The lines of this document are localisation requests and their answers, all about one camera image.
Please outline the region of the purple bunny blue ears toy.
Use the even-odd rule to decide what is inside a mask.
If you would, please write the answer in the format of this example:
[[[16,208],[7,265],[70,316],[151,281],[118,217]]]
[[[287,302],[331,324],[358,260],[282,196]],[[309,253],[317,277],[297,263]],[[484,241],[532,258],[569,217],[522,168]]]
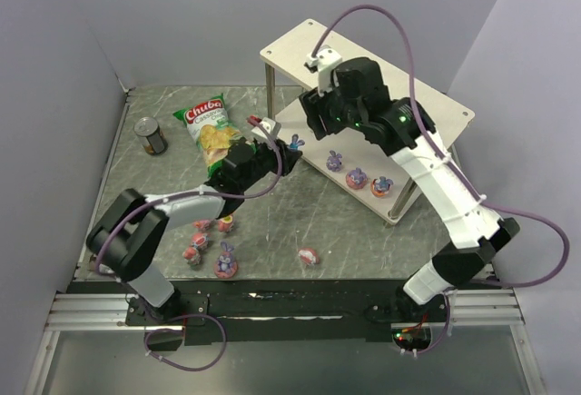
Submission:
[[[291,142],[289,144],[289,148],[294,150],[294,151],[298,151],[304,145],[305,145],[305,141],[302,140],[297,133],[295,133],[291,137]]]

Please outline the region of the small purple bunny head toy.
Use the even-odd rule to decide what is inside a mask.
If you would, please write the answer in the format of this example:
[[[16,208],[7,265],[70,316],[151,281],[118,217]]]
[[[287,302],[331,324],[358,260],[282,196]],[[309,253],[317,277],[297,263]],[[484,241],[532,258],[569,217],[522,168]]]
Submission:
[[[330,155],[326,161],[326,167],[331,172],[339,172],[343,167],[342,155],[333,150],[330,150]]]

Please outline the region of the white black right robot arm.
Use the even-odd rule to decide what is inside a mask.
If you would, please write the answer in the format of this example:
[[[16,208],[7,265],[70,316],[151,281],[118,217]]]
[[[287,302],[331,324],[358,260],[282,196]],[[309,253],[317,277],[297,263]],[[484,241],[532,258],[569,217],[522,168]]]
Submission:
[[[362,133],[409,175],[448,231],[449,243],[404,283],[403,301],[425,306],[471,281],[516,236],[517,221],[485,207],[415,96],[391,99],[377,62],[310,55],[305,66],[318,76],[317,87],[300,96],[315,138],[346,128]]]

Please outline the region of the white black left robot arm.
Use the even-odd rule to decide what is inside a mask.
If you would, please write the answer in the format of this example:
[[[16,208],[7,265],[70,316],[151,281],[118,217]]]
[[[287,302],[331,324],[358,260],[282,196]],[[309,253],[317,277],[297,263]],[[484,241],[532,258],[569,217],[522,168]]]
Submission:
[[[197,188],[166,195],[143,195],[134,189],[121,192],[89,231],[85,244],[105,265],[128,284],[162,321],[182,313],[181,293],[153,264],[164,233],[199,220],[218,220],[234,213],[254,195],[246,192],[268,173],[276,179],[288,175],[302,152],[284,141],[232,146],[222,164]]]

